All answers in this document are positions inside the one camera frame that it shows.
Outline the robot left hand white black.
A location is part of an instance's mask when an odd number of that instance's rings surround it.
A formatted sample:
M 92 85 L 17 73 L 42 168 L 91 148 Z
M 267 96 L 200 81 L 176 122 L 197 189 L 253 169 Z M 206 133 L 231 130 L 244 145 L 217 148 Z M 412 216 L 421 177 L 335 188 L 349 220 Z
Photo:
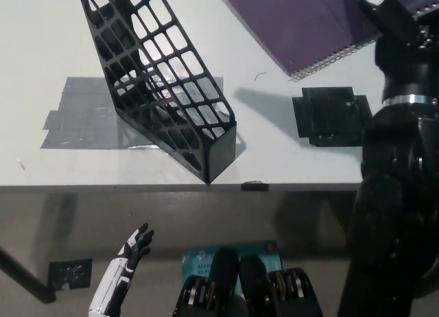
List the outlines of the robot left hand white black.
M 120 316 L 134 272 L 141 258 L 150 252 L 154 231 L 142 224 L 109 263 L 88 308 L 88 316 Z

